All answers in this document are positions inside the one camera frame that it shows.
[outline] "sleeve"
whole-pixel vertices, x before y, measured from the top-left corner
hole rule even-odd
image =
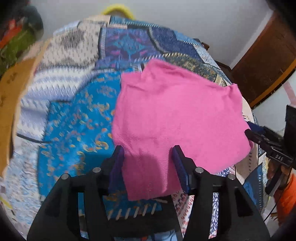
[[[274,199],[275,202],[279,200],[276,205],[276,209],[278,213],[279,225],[281,225],[296,204],[296,178],[293,173],[288,186],[283,191],[279,189],[276,190]]]

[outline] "brown wooden furniture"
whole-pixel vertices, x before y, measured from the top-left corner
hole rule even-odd
[[[233,81],[251,107],[263,101],[296,67],[296,38],[277,14],[232,69]]]

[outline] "pink cloth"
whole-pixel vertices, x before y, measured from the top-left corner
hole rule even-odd
[[[142,73],[123,73],[112,135],[125,151],[123,179],[131,201],[181,189],[169,155],[185,156],[210,173],[241,161],[251,150],[244,131],[242,95],[160,60]]]

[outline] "person's arm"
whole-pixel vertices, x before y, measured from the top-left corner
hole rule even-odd
[[[268,179],[271,179],[274,176],[278,166],[277,162],[269,161],[267,173]],[[281,166],[281,171],[285,174],[285,178],[282,180],[280,187],[274,194],[274,199],[277,203],[276,209],[278,213],[279,225],[284,222],[285,218],[296,204],[296,176],[293,172],[290,174],[290,168]]]

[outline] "yellow wooden edge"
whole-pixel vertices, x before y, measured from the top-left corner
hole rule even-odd
[[[110,15],[111,12],[118,11],[121,12],[126,18],[131,20],[135,20],[131,10],[124,6],[123,4],[112,4],[107,7],[103,12],[102,15]]]
[[[261,95],[259,95],[255,100],[250,103],[250,107],[253,108],[259,101],[261,101],[264,97],[266,97],[270,92],[272,92],[278,85],[280,85],[287,76],[292,72],[296,67],[296,59],[290,64],[290,66],[286,69],[286,71]]]

